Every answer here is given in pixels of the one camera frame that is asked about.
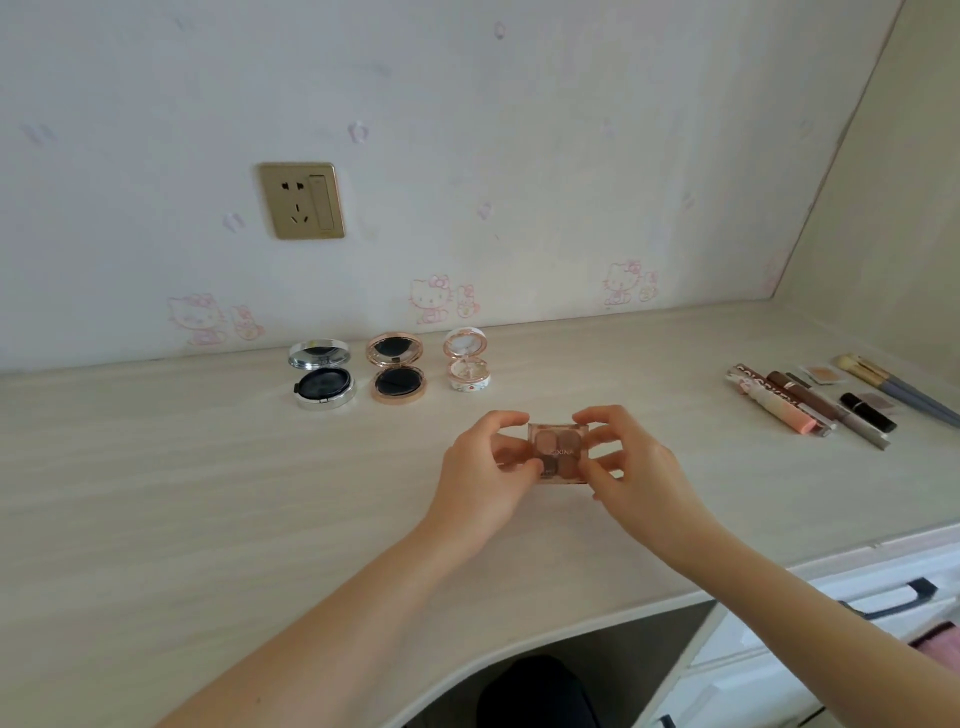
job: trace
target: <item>gold switch plate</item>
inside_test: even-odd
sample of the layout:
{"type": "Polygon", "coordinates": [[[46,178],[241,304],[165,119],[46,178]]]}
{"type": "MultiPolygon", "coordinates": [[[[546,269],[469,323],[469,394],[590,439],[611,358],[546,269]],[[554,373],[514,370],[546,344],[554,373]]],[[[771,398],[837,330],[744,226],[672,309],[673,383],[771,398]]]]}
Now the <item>gold switch plate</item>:
{"type": "Polygon", "coordinates": [[[265,162],[257,166],[263,197],[280,240],[344,237],[340,190],[328,162],[265,162]]]}

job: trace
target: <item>cabinet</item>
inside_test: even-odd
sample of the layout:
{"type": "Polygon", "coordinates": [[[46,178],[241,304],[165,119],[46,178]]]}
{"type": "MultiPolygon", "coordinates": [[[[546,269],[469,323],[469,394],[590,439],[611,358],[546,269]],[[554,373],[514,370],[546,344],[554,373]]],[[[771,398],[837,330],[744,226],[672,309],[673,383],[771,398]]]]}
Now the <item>cabinet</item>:
{"type": "MultiPolygon", "coordinates": [[[[941,546],[812,583],[883,631],[909,641],[956,608],[960,546],[941,546]]],[[[733,614],[708,625],[712,631],[702,646],[675,667],[676,682],[661,687],[637,726],[780,728],[819,707],[817,698],[733,614]]]]}
{"type": "MultiPolygon", "coordinates": [[[[939,599],[888,618],[876,626],[910,639],[949,612],[956,600],[939,599]]],[[[681,678],[648,723],[660,728],[670,716],[677,728],[768,728],[812,713],[820,701],[771,652],[692,670],[681,678]]]]}

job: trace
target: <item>silver compact case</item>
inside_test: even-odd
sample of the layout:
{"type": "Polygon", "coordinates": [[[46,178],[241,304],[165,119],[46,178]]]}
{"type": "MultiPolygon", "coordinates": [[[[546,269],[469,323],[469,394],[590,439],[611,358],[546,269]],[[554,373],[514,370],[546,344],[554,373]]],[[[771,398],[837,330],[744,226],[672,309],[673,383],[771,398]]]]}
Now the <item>silver compact case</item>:
{"type": "Polygon", "coordinates": [[[307,374],[294,384],[294,399],[303,409],[314,412],[336,409],[356,394],[353,375],[344,369],[350,348],[337,339],[312,339],[290,347],[287,361],[307,374]]]}

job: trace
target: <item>finger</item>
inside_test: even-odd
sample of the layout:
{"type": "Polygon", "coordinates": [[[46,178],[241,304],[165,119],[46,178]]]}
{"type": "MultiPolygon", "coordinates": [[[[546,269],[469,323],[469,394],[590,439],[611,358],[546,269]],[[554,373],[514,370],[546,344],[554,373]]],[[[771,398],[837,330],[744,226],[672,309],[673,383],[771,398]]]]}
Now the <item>finger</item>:
{"type": "Polygon", "coordinates": [[[511,482],[521,488],[530,488],[540,480],[540,474],[543,472],[543,461],[538,457],[532,457],[527,460],[520,468],[510,473],[511,482]]]}
{"type": "Polygon", "coordinates": [[[533,455],[533,447],[528,440],[510,437],[499,432],[491,437],[493,460],[499,465],[525,463],[533,455]]]}
{"type": "Polygon", "coordinates": [[[593,493],[597,495],[598,500],[603,500],[605,503],[616,500],[620,491],[620,483],[607,473],[599,463],[587,458],[580,463],[580,472],[589,483],[590,488],[593,489],[593,493]]]}
{"type": "Polygon", "coordinates": [[[600,425],[595,427],[590,432],[587,433],[587,436],[584,437],[584,448],[590,449],[595,448],[598,445],[603,445],[604,443],[615,443],[620,440],[620,436],[616,434],[616,431],[610,425],[600,425]]]}
{"type": "Polygon", "coordinates": [[[526,425],[530,422],[530,415],[526,412],[517,412],[511,409],[494,409],[476,421],[468,432],[485,437],[492,437],[503,427],[526,425]]]}
{"type": "Polygon", "coordinates": [[[608,473],[610,471],[621,471],[627,463],[627,453],[622,449],[619,449],[617,452],[610,452],[606,455],[601,455],[600,457],[594,458],[593,462],[599,465],[608,473]]]}
{"type": "Polygon", "coordinates": [[[623,443],[656,442],[653,435],[643,429],[631,414],[619,404],[582,409],[573,415],[573,422],[578,425],[588,425],[590,423],[609,425],[619,436],[620,442],[623,443]]]}

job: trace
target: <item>drawer handle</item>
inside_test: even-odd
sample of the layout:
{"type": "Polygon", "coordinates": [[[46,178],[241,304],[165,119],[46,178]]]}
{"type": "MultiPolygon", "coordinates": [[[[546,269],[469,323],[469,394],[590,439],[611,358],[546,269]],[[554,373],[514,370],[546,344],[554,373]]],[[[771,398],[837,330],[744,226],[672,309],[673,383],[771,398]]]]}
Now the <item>drawer handle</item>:
{"type": "Polygon", "coordinates": [[[888,607],[887,609],[879,609],[876,612],[861,612],[859,609],[854,609],[850,604],[845,601],[841,601],[847,609],[856,612],[866,621],[873,621],[874,619],[881,619],[884,617],[890,617],[891,615],[898,615],[903,612],[909,612],[914,607],[919,607],[921,604],[926,604],[930,599],[937,594],[937,585],[932,581],[927,579],[915,579],[907,584],[908,587],[913,589],[917,593],[917,596],[911,601],[903,602],[898,604],[896,607],[888,607]]]}

